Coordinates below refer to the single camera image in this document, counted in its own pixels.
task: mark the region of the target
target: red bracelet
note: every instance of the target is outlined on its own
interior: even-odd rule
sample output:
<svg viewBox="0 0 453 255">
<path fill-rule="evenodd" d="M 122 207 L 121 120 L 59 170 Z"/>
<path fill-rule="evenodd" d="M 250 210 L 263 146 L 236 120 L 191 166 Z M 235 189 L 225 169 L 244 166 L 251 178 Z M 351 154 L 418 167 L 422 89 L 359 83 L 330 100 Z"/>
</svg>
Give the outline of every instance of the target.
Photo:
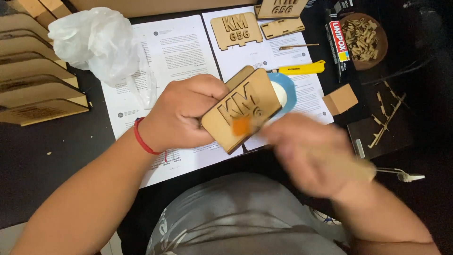
<svg viewBox="0 0 453 255">
<path fill-rule="evenodd" d="M 137 142 L 139 142 L 139 144 L 142 146 L 142 148 L 147 152 L 147 153 L 151 153 L 151 154 L 154 154 L 154 155 L 159 155 L 161 154 L 161 152 L 155 152 L 153 151 L 148 145 L 146 145 L 146 143 L 143 141 L 143 139 L 141 138 L 140 134 L 139 134 L 139 130 L 138 130 L 138 127 L 139 127 L 139 123 L 140 121 L 142 121 L 144 119 L 144 117 L 141 117 L 141 118 L 137 118 L 135 120 L 135 123 L 134 123 L 134 134 L 135 134 L 135 138 L 137 139 Z"/>
</svg>

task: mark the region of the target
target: instruction sheet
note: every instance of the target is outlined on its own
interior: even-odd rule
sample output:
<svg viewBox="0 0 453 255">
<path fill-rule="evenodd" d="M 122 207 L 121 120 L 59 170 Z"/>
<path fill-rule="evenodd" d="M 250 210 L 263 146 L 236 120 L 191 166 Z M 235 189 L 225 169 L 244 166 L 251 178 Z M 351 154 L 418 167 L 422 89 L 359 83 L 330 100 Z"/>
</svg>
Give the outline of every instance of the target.
<svg viewBox="0 0 453 255">
<path fill-rule="evenodd" d="M 211 26 L 211 19 L 245 12 L 254 12 L 253 6 L 203 13 L 203 20 L 224 82 L 231 79 L 246 65 L 251 65 L 255 69 L 272 70 L 283 66 L 312 63 L 307 47 L 280 50 L 280 46 L 305 44 L 302 33 L 288 34 L 269 40 L 266 40 L 263 35 L 261 43 L 253 41 L 242 47 L 234 45 L 227 50 L 220 50 Z M 258 24 L 270 21 L 258 21 Z M 324 92 L 318 75 L 289 75 L 289 77 L 294 81 L 297 95 L 297 103 L 293 111 L 309 115 L 323 124 L 332 123 L 333 116 L 322 99 Z M 245 142 L 245 147 L 247 150 L 253 150 L 266 144 L 264 139 L 254 135 Z"/>
<path fill-rule="evenodd" d="M 212 74 L 220 78 L 200 15 L 142 23 L 133 27 L 141 37 L 148 64 L 156 76 L 158 96 L 174 80 L 184 80 L 197 74 Z M 143 72 L 137 72 L 133 75 L 139 90 L 147 87 L 146 78 L 142 74 Z M 150 110 L 140 107 L 125 80 L 114 87 L 101 84 L 113 133 L 118 139 L 134 125 L 135 119 L 148 115 Z M 165 181 L 242 153 L 240 147 L 232 155 L 228 155 L 216 142 L 194 149 L 169 150 L 167 162 L 164 161 L 165 153 L 162 153 L 145 175 L 140 187 Z"/>
</svg>

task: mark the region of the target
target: wooden stick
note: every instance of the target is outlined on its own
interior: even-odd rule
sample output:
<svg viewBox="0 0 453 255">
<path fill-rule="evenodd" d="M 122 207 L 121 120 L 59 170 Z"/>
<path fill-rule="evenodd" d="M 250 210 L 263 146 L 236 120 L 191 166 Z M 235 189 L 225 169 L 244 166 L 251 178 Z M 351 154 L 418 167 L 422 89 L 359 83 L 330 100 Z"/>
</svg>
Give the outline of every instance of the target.
<svg viewBox="0 0 453 255">
<path fill-rule="evenodd" d="M 299 45 L 281 46 L 280 50 L 292 49 L 295 47 L 306 47 L 306 46 L 319 46 L 319 44 L 299 44 Z"/>
</svg>

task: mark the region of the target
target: engraved number 656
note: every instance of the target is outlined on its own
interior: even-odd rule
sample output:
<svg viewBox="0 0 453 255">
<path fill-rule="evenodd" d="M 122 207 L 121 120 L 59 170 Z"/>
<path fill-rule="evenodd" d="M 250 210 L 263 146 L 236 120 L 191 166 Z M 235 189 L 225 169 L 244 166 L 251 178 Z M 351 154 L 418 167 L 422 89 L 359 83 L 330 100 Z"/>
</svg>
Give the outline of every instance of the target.
<svg viewBox="0 0 453 255">
<path fill-rule="evenodd" d="M 241 31 L 237 31 L 237 32 L 233 32 L 230 34 L 231 41 L 236 41 L 236 39 L 241 40 L 242 38 L 249 38 L 249 37 L 250 37 L 250 34 L 249 34 L 249 31 L 247 31 L 247 30 L 244 30 L 244 33 L 242 33 Z"/>
</svg>

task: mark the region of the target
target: gray shirt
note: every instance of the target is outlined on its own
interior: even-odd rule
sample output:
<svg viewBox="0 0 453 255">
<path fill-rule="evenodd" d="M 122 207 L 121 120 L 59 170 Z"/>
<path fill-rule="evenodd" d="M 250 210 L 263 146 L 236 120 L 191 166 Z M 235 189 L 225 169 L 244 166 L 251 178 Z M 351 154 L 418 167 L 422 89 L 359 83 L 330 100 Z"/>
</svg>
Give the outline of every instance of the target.
<svg viewBox="0 0 453 255">
<path fill-rule="evenodd" d="M 148 243 L 155 254 L 345 254 L 342 226 L 314 218 L 281 184 L 258 174 L 223 176 L 177 197 Z"/>
</svg>

